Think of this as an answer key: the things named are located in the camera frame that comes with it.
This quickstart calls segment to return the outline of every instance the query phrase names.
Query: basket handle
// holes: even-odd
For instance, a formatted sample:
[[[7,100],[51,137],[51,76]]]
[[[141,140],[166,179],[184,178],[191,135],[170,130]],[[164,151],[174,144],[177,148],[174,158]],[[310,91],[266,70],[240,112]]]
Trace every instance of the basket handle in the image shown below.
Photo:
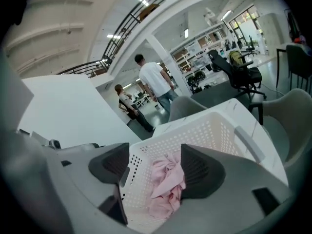
[[[248,133],[246,133],[246,131],[241,126],[237,126],[234,129],[234,134],[236,134],[237,137],[248,148],[249,152],[252,154],[252,156],[254,157],[254,159],[257,163],[260,163],[261,161],[264,160],[264,158],[265,158],[264,153],[261,151],[261,149],[255,143],[253,138],[251,138],[251,136]]]

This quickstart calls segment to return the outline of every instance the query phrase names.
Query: jeans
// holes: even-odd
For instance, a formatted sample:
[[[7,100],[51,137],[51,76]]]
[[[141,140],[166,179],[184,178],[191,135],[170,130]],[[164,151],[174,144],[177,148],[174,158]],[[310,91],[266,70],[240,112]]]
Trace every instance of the jeans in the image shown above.
[[[174,101],[175,98],[178,98],[178,95],[175,91],[170,89],[167,93],[157,97],[159,104],[170,114],[170,101]]]
[[[136,117],[136,120],[138,123],[145,128],[147,132],[151,132],[153,130],[153,126],[148,123],[146,118],[144,117],[144,114],[141,113],[141,111],[137,108],[137,105],[133,104],[132,107],[138,111],[138,116]]]

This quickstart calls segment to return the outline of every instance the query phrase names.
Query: ceiling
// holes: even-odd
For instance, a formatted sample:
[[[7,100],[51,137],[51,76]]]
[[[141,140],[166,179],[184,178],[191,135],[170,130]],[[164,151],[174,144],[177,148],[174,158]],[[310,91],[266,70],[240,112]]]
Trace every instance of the ceiling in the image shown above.
[[[102,58],[105,48],[110,41],[107,35],[113,35],[122,20],[130,10],[136,6],[138,0],[118,0],[110,10],[109,15],[101,25],[94,46],[91,51],[90,61]]]
[[[92,46],[99,43],[99,29],[106,25],[107,32],[114,31],[136,3],[137,0],[28,0],[21,24],[9,29],[2,48],[9,65],[21,78],[57,74],[87,62]]]

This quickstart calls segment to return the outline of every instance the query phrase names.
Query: window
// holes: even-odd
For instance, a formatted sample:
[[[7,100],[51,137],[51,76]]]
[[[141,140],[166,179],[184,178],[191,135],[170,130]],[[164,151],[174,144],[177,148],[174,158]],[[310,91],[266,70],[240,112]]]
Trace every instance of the window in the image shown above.
[[[258,14],[258,12],[257,12],[257,9],[256,9],[254,6],[250,7],[250,8],[248,9],[248,12],[249,12],[249,14],[251,15],[252,19],[256,19],[256,18],[259,17],[259,14]]]
[[[235,32],[236,32],[239,39],[244,37],[243,33],[240,31],[240,29],[235,29]]]
[[[243,43],[243,46],[247,46],[246,41],[249,43],[249,39],[245,39],[242,31],[240,30],[240,25],[246,21],[252,20],[256,29],[262,34],[262,30],[260,27],[259,22],[257,21],[257,18],[259,17],[259,14],[257,12],[256,7],[252,6],[246,11],[244,11],[242,14],[238,15],[234,20],[230,22],[231,27],[234,29],[234,32],[239,40]]]
[[[237,23],[233,20],[230,22],[233,29],[236,29],[238,27]]]
[[[247,11],[245,11],[244,13],[240,14],[237,18],[235,18],[235,20],[237,21],[238,25],[248,21],[251,19],[251,16],[249,15],[249,13]]]

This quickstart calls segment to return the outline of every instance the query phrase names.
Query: pink cloth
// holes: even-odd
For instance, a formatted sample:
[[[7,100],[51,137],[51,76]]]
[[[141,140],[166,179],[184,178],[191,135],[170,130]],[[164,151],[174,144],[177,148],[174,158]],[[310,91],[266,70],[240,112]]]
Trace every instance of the pink cloth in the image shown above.
[[[181,193],[185,189],[181,152],[168,154],[153,162],[153,192],[149,202],[149,213],[165,219],[180,207]]]

